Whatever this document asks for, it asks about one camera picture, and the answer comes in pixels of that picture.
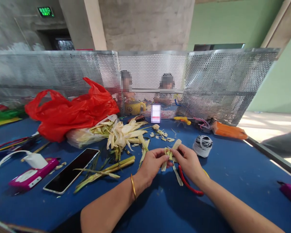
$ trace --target red plastic bag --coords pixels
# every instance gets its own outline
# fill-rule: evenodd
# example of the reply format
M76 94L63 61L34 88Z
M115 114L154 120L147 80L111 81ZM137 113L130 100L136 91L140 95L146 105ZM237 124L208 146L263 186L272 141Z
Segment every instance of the red plastic bag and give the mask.
M57 91L45 90L25 106L26 113L32 119L41 121L38 132L47 140L61 142L70 129L92 127L107 115L120 112L116 102L103 86L89 78L83 79L91 86L88 94L69 101ZM39 106L48 92L52 100Z

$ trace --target bracelet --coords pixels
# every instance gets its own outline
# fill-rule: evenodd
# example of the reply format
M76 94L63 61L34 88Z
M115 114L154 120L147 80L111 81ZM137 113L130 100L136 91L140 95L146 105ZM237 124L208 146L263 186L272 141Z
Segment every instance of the bracelet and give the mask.
M134 196L135 196L135 200L136 200L137 199L136 198L136 191L135 191L135 186L134 186L133 174L132 173L130 174L130 179L132 180L132 187L133 187L133 192L134 192Z

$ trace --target phone screen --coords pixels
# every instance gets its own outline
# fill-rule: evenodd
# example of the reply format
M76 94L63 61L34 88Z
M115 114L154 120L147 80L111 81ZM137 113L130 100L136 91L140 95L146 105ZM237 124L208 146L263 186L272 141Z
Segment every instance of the phone screen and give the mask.
M56 192L63 192L78 177L81 171L74 170L76 168L85 168L97 155L99 150L86 149L78 157L76 157L67 167L65 167L53 180L51 180L44 188Z
M161 123L161 105L152 104L151 123Z

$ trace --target perforated metal screen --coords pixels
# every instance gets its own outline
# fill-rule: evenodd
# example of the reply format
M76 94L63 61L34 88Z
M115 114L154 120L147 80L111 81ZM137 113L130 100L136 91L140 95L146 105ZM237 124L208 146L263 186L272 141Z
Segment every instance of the perforated metal screen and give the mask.
M162 105L163 118L214 117L236 125L278 52L0 52L0 101L31 98L45 89L73 99L88 92L82 80L88 77L111 93L122 116L150 116L154 102ZM131 77L125 91L122 70Z

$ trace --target green wall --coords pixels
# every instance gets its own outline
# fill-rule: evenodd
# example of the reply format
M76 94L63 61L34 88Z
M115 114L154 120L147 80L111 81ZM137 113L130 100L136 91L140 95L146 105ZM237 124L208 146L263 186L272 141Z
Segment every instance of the green wall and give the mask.
M248 111L291 113L291 40L262 83Z
M196 4L188 50L194 44L245 43L258 48L283 0L243 0Z
M245 43L258 48L283 0L242 0L197 4L188 50L194 44ZM291 40L273 65L248 111L291 113Z

